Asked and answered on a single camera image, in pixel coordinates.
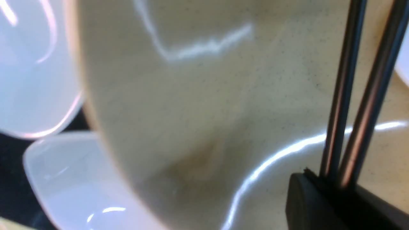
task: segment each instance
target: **beige plate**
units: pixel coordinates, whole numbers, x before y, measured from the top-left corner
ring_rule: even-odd
[[[172,229],[287,228],[290,174],[320,164],[349,1],[69,2],[88,117],[151,211]],[[390,5],[368,1],[349,125]],[[359,180],[404,211],[408,99],[393,76]]]
[[[33,230],[33,229],[0,217],[0,230]]]

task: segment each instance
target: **dark background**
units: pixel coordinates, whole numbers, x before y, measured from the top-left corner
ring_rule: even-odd
[[[89,130],[83,110],[63,132],[73,130]],[[55,229],[24,173],[22,156],[32,142],[0,133],[0,216],[38,230]]]

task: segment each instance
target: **white ceramic dish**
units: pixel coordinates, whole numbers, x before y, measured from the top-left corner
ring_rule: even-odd
[[[93,133],[62,133],[36,141],[24,154],[24,169],[59,229],[164,229],[131,195]]]
[[[409,26],[405,33],[399,56],[396,60],[395,70],[405,84],[409,86]]]
[[[81,105],[63,1],[0,0],[0,132],[58,133]]]

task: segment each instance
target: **white bowl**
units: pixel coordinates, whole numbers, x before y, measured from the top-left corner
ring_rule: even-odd
[[[0,132],[58,133],[81,105],[63,1],[0,0]]]
[[[403,38],[402,46],[400,47],[395,70],[402,81],[409,86],[409,26]]]
[[[37,199],[59,229],[164,229],[123,183],[94,133],[36,141],[23,161]]]

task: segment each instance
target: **metal rod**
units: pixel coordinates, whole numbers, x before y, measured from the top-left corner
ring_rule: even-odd
[[[336,186],[355,187],[409,20],[409,0],[395,0],[382,35]]]
[[[328,122],[327,138],[319,172],[320,177],[330,183],[335,181],[341,157],[365,8],[366,0],[351,0],[349,5],[337,82]]]

